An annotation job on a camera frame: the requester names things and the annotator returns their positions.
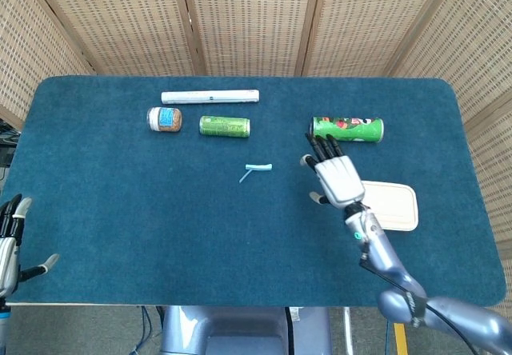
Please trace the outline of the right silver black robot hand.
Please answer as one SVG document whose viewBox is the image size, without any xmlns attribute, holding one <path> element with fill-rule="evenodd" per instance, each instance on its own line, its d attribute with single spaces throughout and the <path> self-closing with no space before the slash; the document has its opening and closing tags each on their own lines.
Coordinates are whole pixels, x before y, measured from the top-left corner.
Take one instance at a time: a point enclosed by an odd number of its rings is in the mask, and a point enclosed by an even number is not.
<svg viewBox="0 0 512 355">
<path fill-rule="evenodd" d="M 365 195 L 364 185 L 338 141 L 331 134 L 325 137 L 305 136 L 316 158 L 305 154 L 300 159 L 300 165 L 308 166 L 315 172 L 324 190 L 324 194 L 310 192 L 310 198 L 319 205 L 331 204 L 337 209 L 361 203 Z"/>
</svg>

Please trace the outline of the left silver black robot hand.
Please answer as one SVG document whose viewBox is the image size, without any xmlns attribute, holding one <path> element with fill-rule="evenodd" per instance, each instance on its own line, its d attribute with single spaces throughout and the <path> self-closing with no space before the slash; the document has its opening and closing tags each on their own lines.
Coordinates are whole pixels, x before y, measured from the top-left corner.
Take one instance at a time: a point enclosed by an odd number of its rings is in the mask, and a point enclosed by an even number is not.
<svg viewBox="0 0 512 355">
<path fill-rule="evenodd" d="M 19 254 L 31 197 L 20 193 L 1 205 L 1 302 L 18 288 L 20 283 L 50 272 L 60 255 L 53 253 L 42 264 L 21 269 Z"/>
</svg>

